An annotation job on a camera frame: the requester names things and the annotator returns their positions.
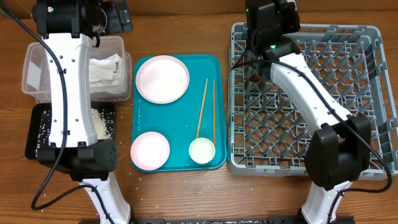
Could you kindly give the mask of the small pink plate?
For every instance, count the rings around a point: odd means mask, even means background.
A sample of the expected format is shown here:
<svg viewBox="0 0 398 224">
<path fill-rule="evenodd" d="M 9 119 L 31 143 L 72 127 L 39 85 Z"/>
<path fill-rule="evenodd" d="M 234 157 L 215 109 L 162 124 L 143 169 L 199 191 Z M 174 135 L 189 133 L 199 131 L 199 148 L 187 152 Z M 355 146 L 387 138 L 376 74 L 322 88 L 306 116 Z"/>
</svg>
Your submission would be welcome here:
<svg viewBox="0 0 398 224">
<path fill-rule="evenodd" d="M 169 155 L 168 140 L 157 132 L 143 133 L 131 145 L 132 163 L 141 170 L 152 171 L 162 167 Z"/>
</svg>

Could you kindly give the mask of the small white cup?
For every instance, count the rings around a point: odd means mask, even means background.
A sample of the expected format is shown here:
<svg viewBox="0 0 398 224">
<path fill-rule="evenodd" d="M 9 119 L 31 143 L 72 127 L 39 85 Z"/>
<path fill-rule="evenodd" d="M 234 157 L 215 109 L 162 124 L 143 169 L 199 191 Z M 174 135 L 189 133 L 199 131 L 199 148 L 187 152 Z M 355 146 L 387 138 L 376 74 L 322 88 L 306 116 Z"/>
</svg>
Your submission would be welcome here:
<svg viewBox="0 0 398 224">
<path fill-rule="evenodd" d="M 215 156 L 216 149 L 212 141 L 207 138 L 197 138 L 188 148 L 190 158 L 197 164 L 207 164 Z"/>
</svg>

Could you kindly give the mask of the white napkin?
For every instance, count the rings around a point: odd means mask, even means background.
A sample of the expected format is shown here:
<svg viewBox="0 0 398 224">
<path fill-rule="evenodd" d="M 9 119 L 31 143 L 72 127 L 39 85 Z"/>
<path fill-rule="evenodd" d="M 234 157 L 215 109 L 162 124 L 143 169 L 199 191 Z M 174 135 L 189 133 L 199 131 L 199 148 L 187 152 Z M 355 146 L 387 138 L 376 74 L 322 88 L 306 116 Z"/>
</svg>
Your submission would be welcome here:
<svg viewBox="0 0 398 224">
<path fill-rule="evenodd" d="M 89 63 L 90 87 L 114 86 L 123 82 L 122 58 L 114 54 L 106 59 L 91 58 Z"/>
</svg>

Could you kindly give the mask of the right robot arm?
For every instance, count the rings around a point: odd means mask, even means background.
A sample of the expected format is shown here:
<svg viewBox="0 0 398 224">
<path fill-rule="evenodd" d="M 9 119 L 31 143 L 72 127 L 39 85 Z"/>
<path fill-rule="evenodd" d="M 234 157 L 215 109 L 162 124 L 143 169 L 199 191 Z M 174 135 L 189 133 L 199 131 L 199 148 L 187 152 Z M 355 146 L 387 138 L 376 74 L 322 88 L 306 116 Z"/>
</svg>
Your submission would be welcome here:
<svg viewBox="0 0 398 224">
<path fill-rule="evenodd" d="M 353 223 L 336 210 L 369 165 L 371 124 L 353 115 L 318 81 L 287 35 L 300 30 L 294 1 L 246 1 L 248 44 L 258 66 L 290 98 L 310 130 L 305 168 L 312 184 L 296 223 Z"/>
</svg>

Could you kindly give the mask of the large white plate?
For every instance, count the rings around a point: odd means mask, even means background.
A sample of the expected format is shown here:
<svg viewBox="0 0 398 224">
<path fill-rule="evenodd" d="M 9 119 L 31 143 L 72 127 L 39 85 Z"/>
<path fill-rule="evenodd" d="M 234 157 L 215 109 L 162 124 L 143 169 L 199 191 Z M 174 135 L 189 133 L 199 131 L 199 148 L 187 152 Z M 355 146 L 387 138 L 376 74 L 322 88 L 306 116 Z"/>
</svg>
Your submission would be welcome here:
<svg viewBox="0 0 398 224">
<path fill-rule="evenodd" d="M 146 60 L 136 73 L 139 94 L 155 104 L 172 103 L 188 89 L 190 74 L 177 57 L 160 55 Z"/>
</svg>

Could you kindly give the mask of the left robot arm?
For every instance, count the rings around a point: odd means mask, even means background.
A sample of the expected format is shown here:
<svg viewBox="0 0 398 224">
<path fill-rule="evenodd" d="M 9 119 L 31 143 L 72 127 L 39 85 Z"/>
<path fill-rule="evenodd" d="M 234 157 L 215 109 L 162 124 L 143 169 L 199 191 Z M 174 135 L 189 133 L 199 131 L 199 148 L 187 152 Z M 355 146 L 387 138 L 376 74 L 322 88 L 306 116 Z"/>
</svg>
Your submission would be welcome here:
<svg viewBox="0 0 398 224">
<path fill-rule="evenodd" d="M 89 62 L 102 35 L 132 30 L 125 1 L 37 1 L 32 10 L 50 72 L 49 141 L 37 152 L 52 172 L 86 190 L 101 223 L 134 223 L 114 173 L 113 139 L 98 139 L 91 114 Z"/>
</svg>

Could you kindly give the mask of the cooked rice pile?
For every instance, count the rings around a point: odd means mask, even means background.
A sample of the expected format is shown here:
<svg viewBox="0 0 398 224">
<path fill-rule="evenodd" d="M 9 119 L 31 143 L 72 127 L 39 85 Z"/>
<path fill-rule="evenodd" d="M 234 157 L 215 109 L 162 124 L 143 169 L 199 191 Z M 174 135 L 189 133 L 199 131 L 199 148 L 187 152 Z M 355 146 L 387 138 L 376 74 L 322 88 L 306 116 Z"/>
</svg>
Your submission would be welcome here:
<svg viewBox="0 0 398 224">
<path fill-rule="evenodd" d="M 91 114 L 98 140 L 114 138 L 114 110 L 106 108 L 92 108 Z M 35 144 L 35 157 L 41 147 L 48 146 L 50 135 L 50 111 L 46 110 L 42 113 L 40 125 L 37 134 L 37 143 Z"/>
</svg>

